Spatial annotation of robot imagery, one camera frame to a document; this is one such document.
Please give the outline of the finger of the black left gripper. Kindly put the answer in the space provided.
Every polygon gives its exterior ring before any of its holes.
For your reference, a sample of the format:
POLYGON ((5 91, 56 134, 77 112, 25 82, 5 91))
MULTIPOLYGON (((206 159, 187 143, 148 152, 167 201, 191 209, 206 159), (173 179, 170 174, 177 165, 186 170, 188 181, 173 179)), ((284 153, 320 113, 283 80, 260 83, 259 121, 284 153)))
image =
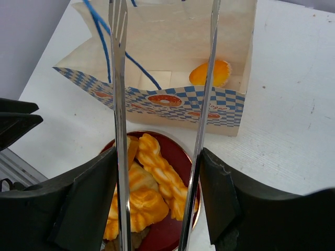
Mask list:
POLYGON ((32 102, 1 98, 1 151, 43 122, 40 115, 32 114, 38 109, 32 102))

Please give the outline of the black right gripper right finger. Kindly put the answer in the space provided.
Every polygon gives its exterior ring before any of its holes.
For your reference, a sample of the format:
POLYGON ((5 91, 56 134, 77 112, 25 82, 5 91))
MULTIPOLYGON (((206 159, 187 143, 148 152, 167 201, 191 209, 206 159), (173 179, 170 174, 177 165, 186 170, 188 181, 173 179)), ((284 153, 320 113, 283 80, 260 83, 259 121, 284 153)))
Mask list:
POLYGON ((202 151, 200 182, 216 250, 334 250, 334 189, 301 196, 202 151))

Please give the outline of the metal serving tongs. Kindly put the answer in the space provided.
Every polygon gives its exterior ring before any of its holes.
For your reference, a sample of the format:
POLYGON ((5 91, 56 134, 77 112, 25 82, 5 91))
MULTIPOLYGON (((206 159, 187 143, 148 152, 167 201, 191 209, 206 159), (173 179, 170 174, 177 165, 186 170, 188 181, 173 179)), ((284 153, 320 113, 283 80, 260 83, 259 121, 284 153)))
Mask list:
MULTIPOLYGON (((179 250, 188 250, 189 237, 192 229, 193 207, 198 186, 200 171, 200 154, 203 149, 204 137, 209 111, 209 102, 214 79, 214 66, 217 45, 217 25, 219 19, 220 1, 214 1, 211 11, 211 52, 208 60, 206 84, 200 113, 194 159, 188 184, 188 192, 184 210, 183 224, 178 245, 179 250)), ((125 48, 127 37, 127 3, 126 1, 110 1, 108 21, 110 26, 114 117, 115 117, 115 142, 118 155, 118 223, 119 243, 121 250, 131 249, 130 229, 130 190, 128 179, 128 154, 126 130, 126 105, 125 105, 125 48)))

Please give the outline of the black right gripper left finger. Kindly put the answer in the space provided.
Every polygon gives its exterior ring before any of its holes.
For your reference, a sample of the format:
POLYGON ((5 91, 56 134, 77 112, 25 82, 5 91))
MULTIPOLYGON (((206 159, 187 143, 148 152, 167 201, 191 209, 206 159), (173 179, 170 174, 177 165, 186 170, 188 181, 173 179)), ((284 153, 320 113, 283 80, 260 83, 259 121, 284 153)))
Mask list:
POLYGON ((111 148, 57 177, 1 192, 1 250, 100 250, 116 181, 111 148))

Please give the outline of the oval golden bread roll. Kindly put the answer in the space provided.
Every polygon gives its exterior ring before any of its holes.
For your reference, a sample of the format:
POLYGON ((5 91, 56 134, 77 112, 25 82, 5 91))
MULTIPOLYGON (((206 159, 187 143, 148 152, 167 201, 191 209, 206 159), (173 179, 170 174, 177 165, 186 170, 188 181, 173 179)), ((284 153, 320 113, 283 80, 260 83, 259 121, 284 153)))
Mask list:
MULTIPOLYGON (((208 63, 203 63, 189 75, 189 81, 192 85, 205 85, 207 77, 208 63)), ((223 60, 215 60, 213 71, 213 86, 223 88, 231 75, 231 66, 223 60)))

